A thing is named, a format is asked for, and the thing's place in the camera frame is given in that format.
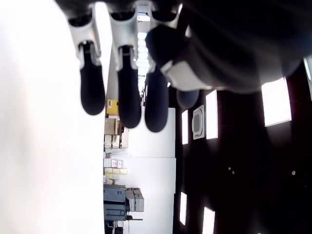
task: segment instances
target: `white partition wall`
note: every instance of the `white partition wall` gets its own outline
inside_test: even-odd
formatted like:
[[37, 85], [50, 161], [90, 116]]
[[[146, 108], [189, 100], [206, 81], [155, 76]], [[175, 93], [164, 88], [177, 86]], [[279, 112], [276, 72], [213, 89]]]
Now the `white partition wall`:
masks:
[[[103, 3], [97, 13], [107, 83]], [[0, 233], [103, 234], [104, 113], [81, 106], [65, 16], [53, 0], [1, 2], [0, 50]]]
[[143, 221], [125, 222], [124, 234], [172, 234], [174, 194], [176, 191], [176, 110], [168, 109], [166, 127], [159, 133], [150, 132], [144, 120], [129, 130], [129, 147], [113, 158], [123, 160], [127, 175], [120, 175], [117, 184], [138, 187], [144, 197], [144, 212], [130, 212]]
[[127, 152], [133, 157], [175, 157], [176, 110], [169, 108], [167, 124], [159, 133], [147, 129], [144, 111], [145, 107], [142, 108], [140, 124], [129, 131]]

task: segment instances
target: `ceiling light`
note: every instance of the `ceiling light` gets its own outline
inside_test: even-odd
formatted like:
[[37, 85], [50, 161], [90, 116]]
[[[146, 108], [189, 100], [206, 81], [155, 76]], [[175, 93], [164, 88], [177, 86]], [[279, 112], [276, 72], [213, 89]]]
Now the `ceiling light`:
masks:
[[138, 75], [146, 75], [147, 69], [146, 68], [138, 68], [137, 74]]
[[312, 71], [312, 57], [306, 57], [303, 59], [304, 65], [306, 67], [306, 72], [309, 80], [311, 80], [311, 71]]
[[148, 52], [148, 49], [146, 46], [139, 46], [137, 49], [139, 52]]
[[151, 21], [151, 18], [149, 16], [137, 16], [136, 19], [138, 21], [145, 21], [145, 22]]
[[215, 212], [204, 208], [203, 234], [213, 234], [215, 226]]
[[148, 63], [142, 63], [142, 62], [137, 62], [136, 65], [138, 67], [146, 67], [146, 68], [150, 67], [150, 65]]
[[148, 59], [139, 57], [136, 62], [148, 63]]
[[137, 42], [137, 44], [139, 45], [139, 46], [146, 46], [146, 42], [145, 42], [145, 40], [138, 40], [138, 42]]
[[179, 14], [180, 14], [180, 12], [182, 10], [182, 7], [183, 7], [183, 4], [180, 4], [180, 6], [179, 6]]
[[146, 52], [140, 52], [140, 53], [138, 54], [138, 56], [139, 56], [140, 58], [146, 58], [146, 59], [147, 59], [148, 53], [146, 53]]
[[187, 204], [187, 195], [185, 193], [181, 193], [180, 199], [180, 222], [185, 225], [186, 221], [186, 204]]
[[182, 145], [189, 143], [188, 111], [182, 113]]
[[137, 34], [137, 38], [138, 39], [145, 39], [146, 38], [147, 33], [138, 33]]
[[216, 90], [206, 96], [206, 139], [218, 138], [218, 106]]
[[266, 127], [292, 119], [285, 78], [265, 83], [262, 86], [262, 100]]

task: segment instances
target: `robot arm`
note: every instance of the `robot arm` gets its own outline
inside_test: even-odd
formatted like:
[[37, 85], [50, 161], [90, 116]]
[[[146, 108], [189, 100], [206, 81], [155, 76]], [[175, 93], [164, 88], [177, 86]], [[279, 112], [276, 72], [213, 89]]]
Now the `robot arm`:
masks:
[[[57, 0], [67, 16], [69, 28], [80, 61], [81, 103], [90, 115], [97, 115], [105, 105], [105, 93], [101, 73], [101, 50], [95, 18], [94, 0]], [[128, 128], [134, 128], [141, 119], [140, 96], [137, 88], [138, 42], [137, 8], [133, 0], [105, 1], [108, 7], [113, 35], [113, 52], [119, 87], [119, 116]], [[152, 27], [165, 24], [176, 27], [177, 5], [150, 4], [155, 12], [151, 15]], [[146, 123], [153, 132], [159, 132], [167, 122], [167, 81], [149, 57], [151, 64], [147, 75], [150, 80], [150, 94], [146, 103]]]
[[[80, 60], [81, 102], [91, 115], [105, 105], [95, 1], [56, 0], [68, 18]], [[126, 127], [134, 128], [141, 117], [134, 62], [138, 54], [136, 1], [103, 2], [112, 26], [119, 116]], [[161, 131], [167, 121], [167, 82], [177, 89], [180, 106], [188, 109], [196, 103], [200, 89], [254, 92], [265, 82], [290, 75], [312, 53], [312, 4], [293, 1], [294, 11], [283, 0], [274, 2], [183, 0], [182, 12], [187, 14], [182, 21], [191, 37], [175, 29], [179, 17], [175, 0], [150, 2], [145, 121], [152, 132]]]

